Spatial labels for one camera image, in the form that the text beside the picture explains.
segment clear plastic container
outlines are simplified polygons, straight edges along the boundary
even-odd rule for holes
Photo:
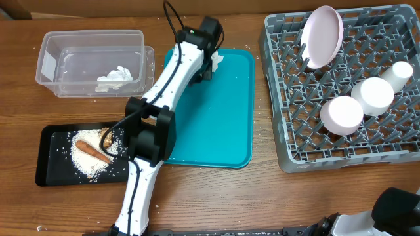
[[[97,81],[122,66],[132,81]],[[138,96],[154,80],[154,51],[140,30],[49,32],[38,56],[35,80],[58,97]],[[99,85],[108,91],[97,92]]]

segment plate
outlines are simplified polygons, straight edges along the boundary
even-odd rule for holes
[[[306,44],[302,59],[309,58],[308,67],[321,68],[337,55],[343,41],[343,20],[330,6],[317,8],[303,28],[301,46]]]

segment tissue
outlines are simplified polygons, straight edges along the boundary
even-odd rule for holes
[[[111,71],[107,76],[101,76],[97,81],[132,81],[131,73],[127,68],[118,66],[116,71]],[[110,89],[118,89],[124,84],[100,84],[95,88],[96,92],[108,92]]]
[[[219,53],[217,51],[215,51],[211,55],[211,60],[213,62],[212,66],[211,66],[211,72],[216,72],[217,64],[219,64],[223,61],[223,56],[219,56]]]

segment white plastic part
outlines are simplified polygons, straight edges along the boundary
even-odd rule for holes
[[[394,93],[397,93],[401,91],[413,72],[413,67],[409,63],[395,62],[381,75],[381,78],[392,86]]]
[[[187,84],[190,82],[192,76],[201,68],[204,61],[204,51],[197,48],[188,42],[181,43],[182,59],[175,76],[165,89],[161,98],[159,98],[154,105],[162,108],[169,106],[169,110],[175,111],[179,98],[181,97]],[[158,92],[162,89],[164,84],[168,81],[173,73],[175,66],[179,59],[178,45],[175,45],[171,60],[163,70],[156,84],[143,96],[147,98],[147,102],[153,100]]]
[[[130,235],[142,235],[149,224],[149,205],[152,198],[153,187],[155,185],[156,176],[163,164],[160,161],[155,167],[150,167],[150,163],[139,158],[134,161],[140,167],[140,178],[137,185],[136,195],[133,201],[133,208],[130,222]],[[133,196],[134,186],[136,184],[136,166],[129,162],[129,179],[127,189],[125,190],[123,207],[121,213],[115,223],[119,231],[127,234],[127,224],[129,222],[128,211],[130,207],[131,197]]]
[[[344,136],[354,133],[359,128],[363,119],[363,109],[355,99],[339,96],[326,102],[320,115],[326,129]]]
[[[394,100],[394,91],[385,80],[372,77],[353,87],[352,98],[360,103],[365,115],[378,116],[388,110]]]
[[[332,236],[391,236],[374,228],[372,211],[365,211],[352,216],[339,216],[331,228]]]
[[[318,7],[304,25],[301,45],[306,44],[302,59],[309,58],[308,67],[321,68],[337,55],[343,41],[343,20],[330,6]]]

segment carrot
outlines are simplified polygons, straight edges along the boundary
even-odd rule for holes
[[[91,155],[92,157],[96,157],[97,159],[100,159],[101,161],[105,161],[106,163],[111,163],[111,161],[102,153],[100,153],[98,150],[96,150],[94,147],[92,147],[90,144],[86,143],[85,141],[78,140],[76,142],[76,147],[79,148],[80,151]]]

